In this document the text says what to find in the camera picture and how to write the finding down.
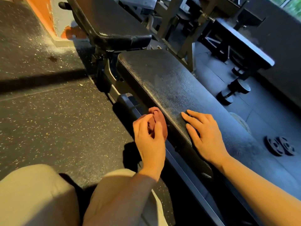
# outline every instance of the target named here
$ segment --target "black leather padding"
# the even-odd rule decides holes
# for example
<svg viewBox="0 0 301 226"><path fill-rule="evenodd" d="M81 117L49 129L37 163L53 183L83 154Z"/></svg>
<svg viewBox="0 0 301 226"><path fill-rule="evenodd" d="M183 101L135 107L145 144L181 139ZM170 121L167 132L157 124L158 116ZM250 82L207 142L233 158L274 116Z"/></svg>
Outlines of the black leather padding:
<svg viewBox="0 0 301 226"><path fill-rule="evenodd" d="M145 48L151 33L114 0L67 0L78 25L90 40L106 51Z"/></svg>
<svg viewBox="0 0 301 226"><path fill-rule="evenodd" d="M147 107L161 109L169 126L168 140L199 178L202 173L212 174L192 147L180 114L187 109L212 114L231 156L286 192L301 198L301 186L296 179L171 53L165 50L122 52L118 56L117 71Z"/></svg>

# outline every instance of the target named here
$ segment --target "hand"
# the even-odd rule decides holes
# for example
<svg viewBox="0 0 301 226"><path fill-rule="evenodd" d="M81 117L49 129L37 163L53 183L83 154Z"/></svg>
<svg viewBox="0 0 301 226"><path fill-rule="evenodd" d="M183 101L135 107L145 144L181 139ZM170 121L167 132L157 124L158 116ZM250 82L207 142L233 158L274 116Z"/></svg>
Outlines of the hand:
<svg viewBox="0 0 301 226"><path fill-rule="evenodd" d="M155 124L155 138L148 133L148 121L152 116L148 114L141 118L133 124L133 128L135 143L143 162L143 169L139 173L158 181L165 161L165 140L161 122Z"/></svg>
<svg viewBox="0 0 301 226"><path fill-rule="evenodd" d="M186 128L198 152L205 160L221 169L231 156L226 150L217 122L211 114L191 110L187 110L187 113L192 117L183 112L181 114L184 120L190 123L186 124Z"/></svg>

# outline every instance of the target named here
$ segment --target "beige pants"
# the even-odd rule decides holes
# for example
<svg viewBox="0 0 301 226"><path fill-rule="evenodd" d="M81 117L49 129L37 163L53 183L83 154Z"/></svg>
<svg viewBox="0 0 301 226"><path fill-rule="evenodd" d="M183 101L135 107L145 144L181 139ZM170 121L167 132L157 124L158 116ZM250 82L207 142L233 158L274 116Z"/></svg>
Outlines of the beige pants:
<svg viewBox="0 0 301 226"><path fill-rule="evenodd" d="M106 174L97 185L84 222L95 215L135 172L121 169ZM20 168L0 181L0 225L78 226L79 207L74 187L53 168L38 164ZM152 191L139 225L167 225L162 204Z"/></svg>

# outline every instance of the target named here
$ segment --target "orange wall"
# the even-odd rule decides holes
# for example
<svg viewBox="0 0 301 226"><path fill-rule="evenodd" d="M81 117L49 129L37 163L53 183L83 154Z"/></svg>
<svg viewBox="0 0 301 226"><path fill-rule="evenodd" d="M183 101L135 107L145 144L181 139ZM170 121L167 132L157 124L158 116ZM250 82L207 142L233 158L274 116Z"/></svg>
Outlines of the orange wall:
<svg viewBox="0 0 301 226"><path fill-rule="evenodd" d="M50 0L26 0L49 33L55 35Z"/></svg>

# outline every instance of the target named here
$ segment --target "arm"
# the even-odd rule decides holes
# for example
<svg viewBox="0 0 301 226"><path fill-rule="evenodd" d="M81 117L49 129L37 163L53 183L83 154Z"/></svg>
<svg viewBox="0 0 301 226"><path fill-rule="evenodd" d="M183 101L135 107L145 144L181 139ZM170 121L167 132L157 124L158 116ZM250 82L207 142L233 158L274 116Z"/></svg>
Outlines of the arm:
<svg viewBox="0 0 301 226"><path fill-rule="evenodd" d="M199 153L231 181L265 225L300 225L301 201L232 158L212 115L187 113L192 117L185 113L182 117L190 123L186 128Z"/></svg>
<svg viewBox="0 0 301 226"><path fill-rule="evenodd" d="M152 187L160 178L165 161L165 141L162 125L155 125L155 138L148 134L148 120L152 114L133 124L135 142L141 159L142 170L96 215L83 226L137 225Z"/></svg>

